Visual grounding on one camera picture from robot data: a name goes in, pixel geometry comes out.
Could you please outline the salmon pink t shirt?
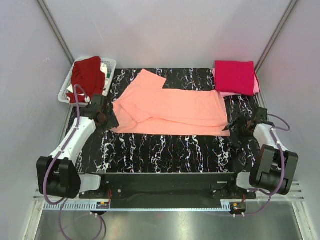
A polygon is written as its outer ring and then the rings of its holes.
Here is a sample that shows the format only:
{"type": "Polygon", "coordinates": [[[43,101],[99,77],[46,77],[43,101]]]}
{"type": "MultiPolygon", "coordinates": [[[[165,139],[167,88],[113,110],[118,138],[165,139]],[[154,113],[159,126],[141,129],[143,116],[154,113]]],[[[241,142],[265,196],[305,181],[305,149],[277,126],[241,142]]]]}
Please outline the salmon pink t shirt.
{"type": "Polygon", "coordinates": [[[143,69],[113,103],[118,134],[230,136],[225,100],[217,91],[164,88],[166,79],[143,69]]]}

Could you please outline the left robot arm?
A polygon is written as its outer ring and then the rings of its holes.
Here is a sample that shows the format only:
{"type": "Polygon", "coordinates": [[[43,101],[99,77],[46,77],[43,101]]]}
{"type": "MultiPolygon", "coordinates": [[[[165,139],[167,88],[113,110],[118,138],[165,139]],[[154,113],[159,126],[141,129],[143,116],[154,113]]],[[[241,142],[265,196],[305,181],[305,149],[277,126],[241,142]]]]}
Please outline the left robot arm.
{"type": "Polygon", "coordinates": [[[76,162],[87,140],[97,130],[106,131],[119,126],[112,103],[104,95],[95,94],[86,107],[77,110],[77,117],[59,146],[47,157],[36,163],[39,192],[63,199],[74,199],[90,191],[103,198],[108,186],[96,173],[80,173],[76,162]]]}

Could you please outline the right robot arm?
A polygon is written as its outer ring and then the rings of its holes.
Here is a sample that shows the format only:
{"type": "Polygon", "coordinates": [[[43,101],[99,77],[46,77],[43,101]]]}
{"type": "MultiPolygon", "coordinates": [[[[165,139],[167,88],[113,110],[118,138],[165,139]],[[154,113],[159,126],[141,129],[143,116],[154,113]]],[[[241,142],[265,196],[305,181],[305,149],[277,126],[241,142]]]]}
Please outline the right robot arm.
{"type": "Polygon", "coordinates": [[[228,195],[239,198],[247,192],[261,192],[267,196],[287,195],[291,189],[299,156],[284,146],[277,130],[288,132],[290,125],[282,118],[268,113],[263,107],[256,108],[250,119],[240,116],[223,129],[233,130],[237,148],[255,140],[259,154],[250,172],[236,174],[235,181],[227,185],[228,195]]]}

